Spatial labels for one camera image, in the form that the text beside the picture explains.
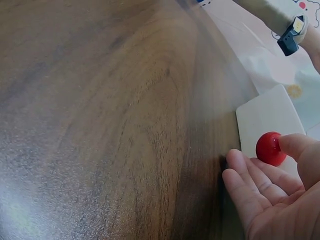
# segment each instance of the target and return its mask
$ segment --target wood grain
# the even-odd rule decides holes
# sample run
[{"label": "wood grain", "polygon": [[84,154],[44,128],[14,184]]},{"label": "wood grain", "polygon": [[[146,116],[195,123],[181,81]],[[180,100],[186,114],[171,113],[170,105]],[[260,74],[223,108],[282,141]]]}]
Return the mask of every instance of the wood grain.
[{"label": "wood grain", "polygon": [[0,1],[0,239],[220,239],[256,92],[184,0]]}]

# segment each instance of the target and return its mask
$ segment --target black clip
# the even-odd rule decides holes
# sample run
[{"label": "black clip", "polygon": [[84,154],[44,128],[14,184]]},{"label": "black clip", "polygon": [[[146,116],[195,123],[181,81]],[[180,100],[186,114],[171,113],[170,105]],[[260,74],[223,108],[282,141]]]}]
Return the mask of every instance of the black clip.
[{"label": "black clip", "polygon": [[305,24],[304,16],[297,16],[293,23],[287,28],[284,34],[277,41],[279,47],[282,49],[285,56],[290,56],[291,54],[298,51],[299,46],[294,40],[294,36],[300,35]]}]

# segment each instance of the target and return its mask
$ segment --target red bead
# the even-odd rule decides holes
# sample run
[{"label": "red bead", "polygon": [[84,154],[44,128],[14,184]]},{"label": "red bead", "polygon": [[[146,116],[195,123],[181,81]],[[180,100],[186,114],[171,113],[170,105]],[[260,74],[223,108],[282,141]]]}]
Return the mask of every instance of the red bead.
[{"label": "red bead", "polygon": [[279,146],[280,133],[270,131],[263,134],[256,143],[255,152],[258,159],[266,164],[279,166],[287,157]]}]

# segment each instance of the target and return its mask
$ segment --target yellow circle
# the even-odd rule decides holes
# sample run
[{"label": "yellow circle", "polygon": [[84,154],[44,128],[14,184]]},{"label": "yellow circle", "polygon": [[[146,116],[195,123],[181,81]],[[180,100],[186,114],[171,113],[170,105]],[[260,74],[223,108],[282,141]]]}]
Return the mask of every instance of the yellow circle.
[{"label": "yellow circle", "polygon": [[302,95],[302,88],[297,84],[292,84],[286,87],[286,92],[291,98],[297,99]]}]

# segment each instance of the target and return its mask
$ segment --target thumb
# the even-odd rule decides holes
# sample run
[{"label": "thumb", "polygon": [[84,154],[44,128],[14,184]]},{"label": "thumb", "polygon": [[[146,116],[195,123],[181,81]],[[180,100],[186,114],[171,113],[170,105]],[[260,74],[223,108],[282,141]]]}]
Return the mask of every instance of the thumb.
[{"label": "thumb", "polygon": [[298,173],[305,190],[320,181],[320,142],[302,134],[279,138],[282,152],[297,162]]}]

